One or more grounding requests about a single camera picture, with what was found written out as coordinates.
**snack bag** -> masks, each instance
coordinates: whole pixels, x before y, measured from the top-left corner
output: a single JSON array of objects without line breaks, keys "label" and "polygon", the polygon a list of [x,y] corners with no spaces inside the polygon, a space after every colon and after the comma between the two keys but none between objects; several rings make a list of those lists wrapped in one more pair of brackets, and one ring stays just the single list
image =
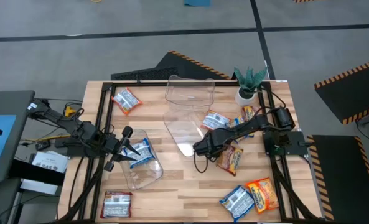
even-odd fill
[{"label": "snack bag", "polygon": [[137,155],[136,153],[130,151],[126,147],[123,147],[123,155],[131,157],[137,161],[130,161],[130,169],[133,169],[134,167],[144,164],[151,159],[155,159],[154,155],[151,152],[151,146],[148,143],[148,139],[144,138],[142,142],[132,145],[133,149],[135,149],[140,155]]},{"label": "snack bag", "polygon": [[240,165],[241,156],[243,149],[238,149],[234,146],[229,146],[228,149],[224,150],[217,160],[216,166],[222,168],[223,170],[231,173],[234,177],[236,175],[236,170]]},{"label": "snack bag", "polygon": [[202,121],[201,127],[209,129],[209,130],[214,130],[217,128],[227,127],[229,122],[230,122],[230,119],[210,110],[205,116],[205,119]]},{"label": "snack bag", "polygon": [[130,217],[131,192],[107,190],[100,218]]},{"label": "snack bag", "polygon": [[251,106],[242,107],[242,117],[244,121],[249,121],[253,117],[253,115],[254,115],[254,112]]},{"label": "snack bag", "polygon": [[277,195],[269,177],[248,182],[246,186],[255,200],[258,214],[279,207]]},{"label": "snack bag", "polygon": [[118,104],[125,115],[128,115],[133,108],[142,104],[142,102],[130,92],[128,87],[120,91],[112,100]]},{"label": "snack bag", "polygon": [[231,212],[234,222],[244,217],[255,205],[251,194],[240,185],[226,195],[220,203]]},{"label": "snack bag", "polygon": [[[242,124],[244,123],[244,119],[242,117],[242,115],[239,115],[238,117],[234,118],[233,121],[231,121],[231,123],[229,124],[229,127],[234,127],[234,126],[237,126],[239,124]],[[253,136],[255,136],[253,133],[252,134],[247,134],[245,136],[242,136],[242,137],[239,137],[238,139],[234,140],[235,143],[239,143],[239,141],[241,141],[242,139],[246,139],[248,137],[251,137],[253,138]]]}]

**black mat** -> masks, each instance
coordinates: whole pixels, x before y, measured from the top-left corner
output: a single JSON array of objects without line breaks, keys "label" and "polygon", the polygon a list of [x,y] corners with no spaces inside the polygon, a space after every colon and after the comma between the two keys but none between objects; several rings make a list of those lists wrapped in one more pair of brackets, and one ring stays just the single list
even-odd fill
[{"label": "black mat", "polygon": [[179,75],[176,67],[149,68],[111,75],[111,80],[168,80],[171,75]]},{"label": "black mat", "polygon": [[328,220],[369,223],[369,163],[353,136],[308,136],[318,190]]},{"label": "black mat", "polygon": [[204,65],[190,57],[180,54],[174,50],[165,54],[164,58],[158,63],[157,68],[176,67],[179,71],[179,76],[182,78],[191,79],[207,79],[226,80],[230,77],[222,72],[219,72],[207,65]]},{"label": "black mat", "polygon": [[314,0],[294,0],[295,3],[312,2]]},{"label": "black mat", "polygon": [[369,114],[369,62],[316,83],[314,88],[342,124]]}]

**blue and white snack bag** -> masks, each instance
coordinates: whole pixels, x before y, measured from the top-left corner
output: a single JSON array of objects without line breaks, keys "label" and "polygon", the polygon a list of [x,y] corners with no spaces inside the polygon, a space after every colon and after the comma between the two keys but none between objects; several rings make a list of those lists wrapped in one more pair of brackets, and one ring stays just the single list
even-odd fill
[{"label": "blue and white snack bag", "polygon": [[240,185],[226,195],[220,203],[231,212],[234,222],[244,217],[255,205],[251,194]]},{"label": "blue and white snack bag", "polygon": [[131,157],[133,159],[136,159],[137,161],[129,161],[130,163],[130,169],[133,169],[134,167],[144,164],[151,159],[155,159],[154,155],[151,152],[151,146],[148,143],[147,138],[144,138],[142,142],[132,145],[133,149],[135,149],[140,155],[137,155],[136,153],[130,151],[126,147],[123,147],[123,154],[125,156]]}]

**green succulent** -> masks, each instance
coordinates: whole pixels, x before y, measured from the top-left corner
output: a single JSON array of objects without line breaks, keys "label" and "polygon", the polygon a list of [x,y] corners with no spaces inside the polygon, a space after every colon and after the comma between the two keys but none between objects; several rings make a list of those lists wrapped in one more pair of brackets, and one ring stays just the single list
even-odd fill
[{"label": "green succulent", "polygon": [[253,69],[248,67],[245,77],[241,74],[240,70],[237,68],[234,68],[234,73],[241,89],[245,92],[253,93],[264,79],[264,76],[266,76],[267,67],[264,68],[263,70],[260,70],[256,74],[253,74]]}]

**black table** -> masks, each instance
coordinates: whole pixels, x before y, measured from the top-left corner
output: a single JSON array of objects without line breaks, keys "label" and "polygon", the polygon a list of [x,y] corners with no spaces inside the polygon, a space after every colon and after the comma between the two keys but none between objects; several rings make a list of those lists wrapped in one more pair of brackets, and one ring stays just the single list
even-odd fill
[{"label": "black table", "polygon": [[[21,184],[20,178],[7,179],[7,175],[27,121],[26,108],[34,95],[33,91],[0,91],[0,115],[16,115],[16,120],[0,156],[0,213],[12,206]],[[10,212],[0,216],[1,223],[7,223]]]}]

